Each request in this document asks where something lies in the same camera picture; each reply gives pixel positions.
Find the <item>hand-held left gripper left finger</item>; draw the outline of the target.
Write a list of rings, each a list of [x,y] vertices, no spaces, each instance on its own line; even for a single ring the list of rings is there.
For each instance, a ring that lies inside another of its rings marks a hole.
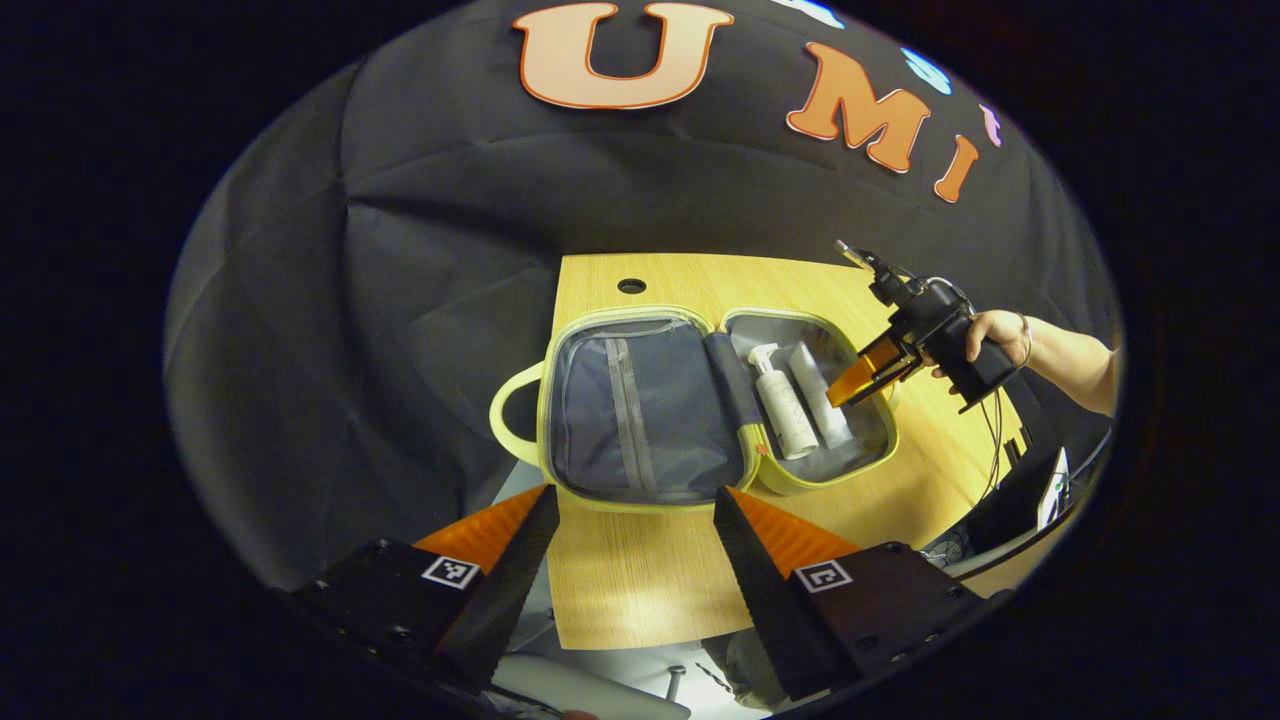
[[[291,605],[398,673],[486,688],[559,527],[541,484],[411,544],[378,538],[291,592]]]

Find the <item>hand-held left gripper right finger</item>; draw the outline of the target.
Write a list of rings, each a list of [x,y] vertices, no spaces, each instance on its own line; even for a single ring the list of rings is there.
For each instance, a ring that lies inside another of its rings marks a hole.
[[[858,548],[732,487],[714,525],[751,624],[791,700],[860,691],[922,661],[1006,602],[891,541]]]

